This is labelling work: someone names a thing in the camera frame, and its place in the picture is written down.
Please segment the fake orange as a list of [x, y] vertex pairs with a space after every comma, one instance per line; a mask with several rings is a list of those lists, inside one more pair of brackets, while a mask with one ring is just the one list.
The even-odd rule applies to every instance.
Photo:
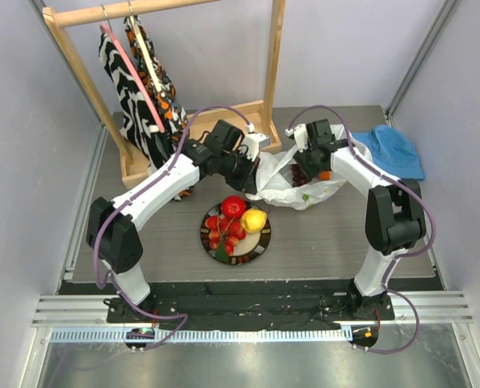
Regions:
[[329, 180], [331, 178], [331, 173], [329, 171], [324, 171], [318, 175], [319, 179]]

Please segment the white plastic bag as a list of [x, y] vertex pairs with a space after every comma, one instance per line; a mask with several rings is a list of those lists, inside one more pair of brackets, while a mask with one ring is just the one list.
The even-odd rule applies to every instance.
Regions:
[[340, 175], [332, 174], [329, 179], [313, 178], [300, 187], [294, 187], [292, 168], [297, 165], [294, 158], [298, 154], [296, 145], [278, 154], [261, 151], [255, 174], [257, 192], [247, 198], [262, 200], [273, 206], [305, 210], [332, 197], [347, 182]]

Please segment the fake red cherry bunch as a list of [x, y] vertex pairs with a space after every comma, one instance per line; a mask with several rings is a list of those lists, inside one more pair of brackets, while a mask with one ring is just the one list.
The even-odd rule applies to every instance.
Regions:
[[204, 249], [216, 261], [230, 264], [234, 248], [246, 238], [246, 231], [240, 221], [230, 220], [221, 215], [206, 217], [200, 231]]

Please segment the fake red apple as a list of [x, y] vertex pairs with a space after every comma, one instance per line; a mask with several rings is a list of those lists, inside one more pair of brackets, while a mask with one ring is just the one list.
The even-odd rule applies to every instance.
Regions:
[[228, 196], [221, 202], [221, 214], [230, 220], [238, 220], [246, 212], [246, 202], [240, 196]]

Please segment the fake yellow lemon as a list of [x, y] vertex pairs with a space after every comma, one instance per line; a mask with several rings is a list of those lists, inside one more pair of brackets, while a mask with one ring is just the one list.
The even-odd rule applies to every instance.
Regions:
[[242, 228], [248, 233], [260, 232], [267, 222], [267, 214], [260, 209], [248, 209], [241, 217]]

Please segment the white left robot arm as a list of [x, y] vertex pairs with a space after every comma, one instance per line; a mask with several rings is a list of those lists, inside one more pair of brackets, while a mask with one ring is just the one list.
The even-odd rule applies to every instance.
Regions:
[[135, 322], [147, 321], [154, 311], [140, 266], [141, 229], [176, 195], [209, 175], [219, 174], [232, 189], [255, 194], [259, 151], [270, 139], [253, 125], [247, 128], [244, 133], [219, 120], [204, 140], [182, 140], [175, 154], [136, 187], [113, 200], [99, 197], [91, 204], [86, 241], [94, 268], [103, 265], [110, 272], [128, 299], [125, 312]]

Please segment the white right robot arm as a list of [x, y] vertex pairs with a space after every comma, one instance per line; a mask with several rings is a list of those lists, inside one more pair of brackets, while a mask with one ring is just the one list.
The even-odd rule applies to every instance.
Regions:
[[426, 233], [419, 183], [387, 176], [354, 146], [349, 134], [336, 137], [327, 119], [299, 124], [285, 134], [295, 142], [294, 159], [307, 178], [332, 172], [366, 198], [364, 232], [369, 249], [348, 286], [346, 307], [353, 318], [369, 318], [385, 304], [387, 284], [399, 259]]

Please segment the fake purple grapes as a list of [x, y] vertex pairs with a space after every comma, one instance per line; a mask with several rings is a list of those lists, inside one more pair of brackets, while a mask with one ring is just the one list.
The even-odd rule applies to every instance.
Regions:
[[306, 174], [302, 171], [302, 169], [297, 164], [293, 164], [291, 166], [291, 170], [293, 173], [294, 187], [301, 187], [310, 181], [310, 179], [306, 176]]

